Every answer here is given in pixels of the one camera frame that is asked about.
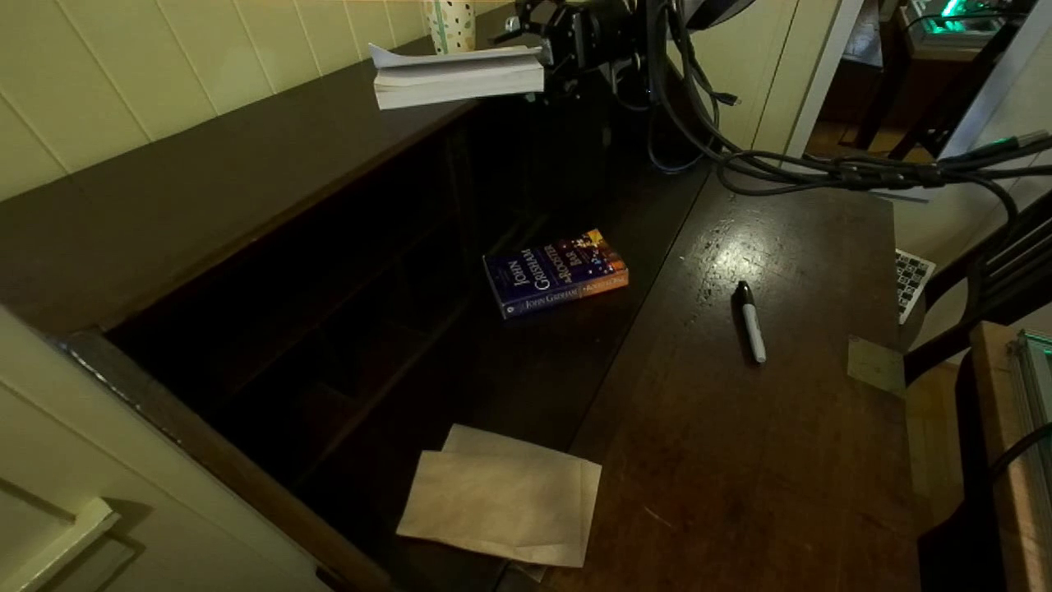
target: desk surface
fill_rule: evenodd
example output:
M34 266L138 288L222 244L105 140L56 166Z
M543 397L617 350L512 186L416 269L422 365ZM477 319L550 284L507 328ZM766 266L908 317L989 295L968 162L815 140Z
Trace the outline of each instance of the desk surface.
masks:
M605 465L589 566L550 585L917 590L905 406L846 374L850 337L893 328L888 205L710 180L574 444Z

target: marker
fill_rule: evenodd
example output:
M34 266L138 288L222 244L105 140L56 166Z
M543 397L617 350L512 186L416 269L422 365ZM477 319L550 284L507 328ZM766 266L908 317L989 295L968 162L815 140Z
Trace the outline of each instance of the marker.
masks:
M740 295L740 306L744 306L753 362L764 365L764 362L766 362L766 346L764 346L758 317L757 317L757 301L753 301L751 284L736 284L736 295Z

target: wooden desk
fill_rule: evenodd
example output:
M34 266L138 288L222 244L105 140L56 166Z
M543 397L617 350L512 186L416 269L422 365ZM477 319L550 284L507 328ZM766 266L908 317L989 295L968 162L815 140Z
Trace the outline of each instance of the wooden desk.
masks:
M850 337L893 342L892 292L888 205L710 180L574 444L605 465L589 566L550 585L917 590L905 406L846 374Z
M1018 362L1010 357L1011 338L1011 328L989 323L974 333L987 465L1035 429ZM1035 450L1021 455L996 486L996 523L1007 590L1052 590L1052 494Z

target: cable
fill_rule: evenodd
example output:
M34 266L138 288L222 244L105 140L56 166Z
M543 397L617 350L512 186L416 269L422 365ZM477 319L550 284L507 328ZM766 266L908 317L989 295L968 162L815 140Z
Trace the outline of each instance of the cable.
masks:
M943 186L981 186L987 189L1010 219L1018 214L1016 200L996 189L1004 178L1030 178L1030 176L1052 176L1052 169L996 169L1004 162L1016 162L1021 156L1035 156L1052 148L1049 136L1038 136L1038 143L1016 143L1016 148L1007 153L969 153L963 159L946 159L938 166L905 166L905 162L879 162L879 159L792 159L792 156L772 156L772 153L745 153L736 143L729 143L720 131L720 105L733 103L733 96L716 91L707 78L707 73L696 64L694 43L684 17L684 0L654 0L637 3L644 9L644 78L650 91L650 118L646 118L646 156L654 169L677 176L688 173L696 162L710 162L716 169L716 178L722 189L751 197L772 197L772 194L794 194L812 189L847 189L847 190L875 190L875 189L943 189ZM672 103L672 64L663 56L663 43L675 43L680 56L680 89L688 91L688 103ZM677 136L696 153L690 162L663 162L654 148L654 125L656 118L666 118ZM744 189L729 176L753 178L766 189Z
M1018 437L1011 449L1007 449L994 465L989 465L989 485L1004 481L1004 473L1011 466L1016 459L1021 459L1030 449L1038 440L1052 437L1052 424L1032 429L1027 437Z
M1018 209L1016 209L1016 200L1011 200L1011 194L1007 189L1000 189L1000 186L994 186L987 178L981 178L974 186L987 189L1007 209L1010 223L1018 219Z

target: stack of paper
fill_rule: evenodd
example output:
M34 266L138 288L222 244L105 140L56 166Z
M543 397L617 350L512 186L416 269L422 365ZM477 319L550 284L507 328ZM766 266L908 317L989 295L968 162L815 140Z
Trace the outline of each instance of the stack of paper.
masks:
M536 566L585 566L603 466L454 424L424 450L397 536Z
M449 56L397 56L369 45L377 109L433 105L479 96L524 96L546 89L540 45L500 45Z

